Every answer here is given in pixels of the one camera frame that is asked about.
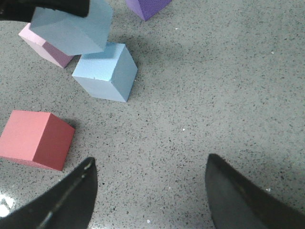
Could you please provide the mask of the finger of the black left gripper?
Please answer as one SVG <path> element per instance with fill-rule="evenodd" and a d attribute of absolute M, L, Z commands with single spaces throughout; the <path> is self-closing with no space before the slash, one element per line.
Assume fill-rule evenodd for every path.
<path fill-rule="evenodd" d="M 86 17 L 89 0 L 0 0 L 1 21 L 31 22 L 36 8 L 57 10 Z"/>

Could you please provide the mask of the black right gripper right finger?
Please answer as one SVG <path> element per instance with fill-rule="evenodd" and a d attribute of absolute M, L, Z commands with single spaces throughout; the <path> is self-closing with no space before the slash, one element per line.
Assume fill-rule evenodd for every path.
<path fill-rule="evenodd" d="M 217 229 L 303 229 L 305 216 L 261 190 L 217 154 L 210 154 L 205 187 Z"/>

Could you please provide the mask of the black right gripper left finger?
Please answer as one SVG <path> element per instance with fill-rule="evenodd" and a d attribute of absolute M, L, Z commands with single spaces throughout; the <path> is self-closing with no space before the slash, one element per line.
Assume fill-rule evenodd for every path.
<path fill-rule="evenodd" d="M 43 195 L 1 219 L 2 229 L 86 229 L 98 181 L 95 158 L 81 162 Z"/>

